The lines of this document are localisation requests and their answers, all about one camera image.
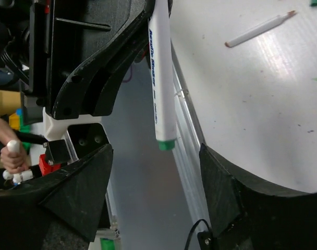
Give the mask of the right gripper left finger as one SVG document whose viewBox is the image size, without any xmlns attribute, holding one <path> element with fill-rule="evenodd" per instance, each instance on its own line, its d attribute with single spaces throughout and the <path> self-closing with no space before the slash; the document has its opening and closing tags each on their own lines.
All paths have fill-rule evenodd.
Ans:
<svg viewBox="0 0 317 250">
<path fill-rule="evenodd" d="M 55 172 L 0 190 L 0 249 L 88 249 L 112 161 L 106 144 Z"/>
</svg>

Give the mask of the white green-tip pen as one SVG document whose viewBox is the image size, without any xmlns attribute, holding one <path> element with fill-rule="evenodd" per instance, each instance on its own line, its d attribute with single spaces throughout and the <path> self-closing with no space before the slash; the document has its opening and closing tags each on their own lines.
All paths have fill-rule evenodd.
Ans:
<svg viewBox="0 0 317 250">
<path fill-rule="evenodd" d="M 177 132 L 168 1 L 155 1 L 148 34 L 155 135 L 159 149 L 170 151 Z"/>
</svg>

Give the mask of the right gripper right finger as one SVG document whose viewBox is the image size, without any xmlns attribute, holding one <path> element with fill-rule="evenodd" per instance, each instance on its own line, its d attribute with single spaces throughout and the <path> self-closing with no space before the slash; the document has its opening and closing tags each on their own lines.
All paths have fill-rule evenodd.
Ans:
<svg viewBox="0 0 317 250">
<path fill-rule="evenodd" d="M 317 192 L 264 180 L 207 145 L 199 158 L 215 249 L 317 249 Z"/>
</svg>

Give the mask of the green pen cap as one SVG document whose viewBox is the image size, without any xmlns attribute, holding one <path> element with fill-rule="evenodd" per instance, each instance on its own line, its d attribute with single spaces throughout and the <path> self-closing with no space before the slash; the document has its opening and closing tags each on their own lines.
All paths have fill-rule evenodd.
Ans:
<svg viewBox="0 0 317 250">
<path fill-rule="evenodd" d="M 310 0 L 310 6 L 316 7 L 317 6 L 317 0 Z"/>
</svg>

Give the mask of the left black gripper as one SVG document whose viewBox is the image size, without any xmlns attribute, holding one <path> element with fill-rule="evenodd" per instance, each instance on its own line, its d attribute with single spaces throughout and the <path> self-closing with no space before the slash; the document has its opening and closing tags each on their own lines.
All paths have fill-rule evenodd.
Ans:
<svg viewBox="0 0 317 250">
<path fill-rule="evenodd" d="M 30 16 L 30 94 L 56 120 L 112 113 L 154 1 L 47 1 Z"/>
</svg>

